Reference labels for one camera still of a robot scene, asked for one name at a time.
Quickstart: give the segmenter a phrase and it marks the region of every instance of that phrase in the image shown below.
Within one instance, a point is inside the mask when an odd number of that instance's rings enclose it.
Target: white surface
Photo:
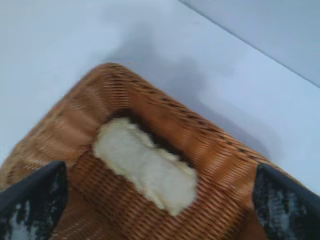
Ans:
[[[181,0],[320,87],[319,0]]]
[[[112,61],[320,193],[320,89],[180,2],[0,3],[1,160],[89,69]]]

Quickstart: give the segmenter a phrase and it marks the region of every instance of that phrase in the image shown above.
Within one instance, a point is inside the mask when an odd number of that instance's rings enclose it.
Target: white wall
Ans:
[[[181,0],[320,87],[319,0]]]

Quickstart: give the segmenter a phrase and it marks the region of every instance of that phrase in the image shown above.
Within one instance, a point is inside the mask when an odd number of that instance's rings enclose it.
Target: woven rattan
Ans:
[[[196,168],[197,199],[179,216],[93,156],[99,127],[121,112],[139,116]],[[263,239],[251,195],[257,164],[269,161],[121,65],[96,67],[57,103],[6,159],[0,187],[53,160],[67,164],[70,198],[52,239]]]

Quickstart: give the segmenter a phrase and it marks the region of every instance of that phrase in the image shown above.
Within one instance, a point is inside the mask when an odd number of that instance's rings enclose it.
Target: wicker basket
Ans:
[[[197,199],[179,216],[93,156],[98,128],[119,111],[141,117],[196,168]],[[54,160],[67,164],[70,198],[52,239],[264,239],[251,194],[257,164],[269,161],[121,65],[93,69],[16,145],[0,187]]]

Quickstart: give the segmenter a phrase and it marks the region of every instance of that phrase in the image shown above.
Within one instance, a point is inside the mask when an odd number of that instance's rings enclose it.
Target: white padding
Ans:
[[[102,126],[93,145],[94,154],[117,175],[160,209],[173,216],[197,196],[197,174],[179,157],[156,148],[151,138],[127,118],[115,118]]]

